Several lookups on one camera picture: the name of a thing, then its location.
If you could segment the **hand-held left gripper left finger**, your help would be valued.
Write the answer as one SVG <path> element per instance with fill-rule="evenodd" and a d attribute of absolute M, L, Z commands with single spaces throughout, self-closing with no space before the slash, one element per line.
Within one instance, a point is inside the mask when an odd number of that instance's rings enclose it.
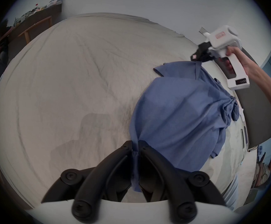
<path fill-rule="evenodd" d="M 132 141 L 126 141 L 95 167 L 63 171 L 41 203 L 73 200 L 75 219 L 96 221 L 101 200 L 122 201 L 131 187 L 131 174 Z"/>

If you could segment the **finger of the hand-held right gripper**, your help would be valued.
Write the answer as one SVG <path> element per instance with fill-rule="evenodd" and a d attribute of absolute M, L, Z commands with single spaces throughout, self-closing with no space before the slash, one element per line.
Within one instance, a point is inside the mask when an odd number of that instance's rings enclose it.
<path fill-rule="evenodd" d="M 194 54 L 190 56 L 192 62 L 200 61 L 201 59 L 201 50 L 198 48 Z"/>
<path fill-rule="evenodd" d="M 214 56 L 212 55 L 210 50 L 203 50 L 201 51 L 200 54 L 200 62 L 208 62 L 208 61 L 213 61 Z"/>

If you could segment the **person's right hand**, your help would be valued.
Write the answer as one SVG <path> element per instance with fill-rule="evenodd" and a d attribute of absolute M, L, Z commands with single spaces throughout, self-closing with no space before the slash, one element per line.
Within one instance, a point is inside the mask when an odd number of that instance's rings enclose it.
<path fill-rule="evenodd" d="M 246 75 L 249 77 L 251 72 L 250 70 L 253 67 L 253 61 L 246 54 L 244 54 L 242 50 L 235 46 L 227 46 L 226 54 L 227 56 L 234 54 L 241 63 Z"/>

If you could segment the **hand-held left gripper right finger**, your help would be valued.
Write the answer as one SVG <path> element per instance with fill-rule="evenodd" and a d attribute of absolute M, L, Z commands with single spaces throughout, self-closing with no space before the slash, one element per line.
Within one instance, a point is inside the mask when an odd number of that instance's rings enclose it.
<path fill-rule="evenodd" d="M 171 222 L 191 222 L 197 214 L 196 202 L 226 207 L 223 196 L 202 171 L 189 172 L 173 166 L 146 141 L 139 141 L 139 185 L 144 190 L 144 166 L 147 162 L 160 179 L 160 200 L 167 198 Z"/>

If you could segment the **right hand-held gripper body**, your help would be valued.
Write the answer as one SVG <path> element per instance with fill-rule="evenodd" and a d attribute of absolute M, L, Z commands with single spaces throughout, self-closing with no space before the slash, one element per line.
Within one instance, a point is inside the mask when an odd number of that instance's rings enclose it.
<path fill-rule="evenodd" d="M 234 54 L 226 55 L 227 46 L 235 46 L 242 49 L 237 31 L 231 26 L 224 25 L 212 33 L 204 32 L 203 35 L 206 40 L 199 44 L 198 48 L 201 51 L 211 51 L 214 61 L 226 77 L 228 88 L 231 90 L 249 88 L 249 78 L 237 57 Z"/>

